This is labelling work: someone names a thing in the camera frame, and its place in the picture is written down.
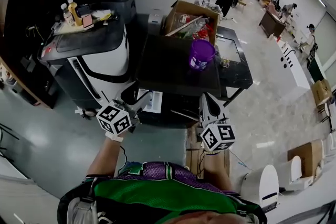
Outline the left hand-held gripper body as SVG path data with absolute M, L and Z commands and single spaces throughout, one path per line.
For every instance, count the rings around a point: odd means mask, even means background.
M 124 131 L 133 132 L 139 123 L 137 114 L 113 101 L 103 105 L 97 112 L 96 118 L 101 128 L 113 135 L 120 135 Z

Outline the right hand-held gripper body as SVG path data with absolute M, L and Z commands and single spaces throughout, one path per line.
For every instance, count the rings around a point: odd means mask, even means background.
M 198 134 L 204 150 L 218 152 L 230 148 L 236 141 L 236 132 L 224 101 L 204 92 L 199 99 L 199 107 Z

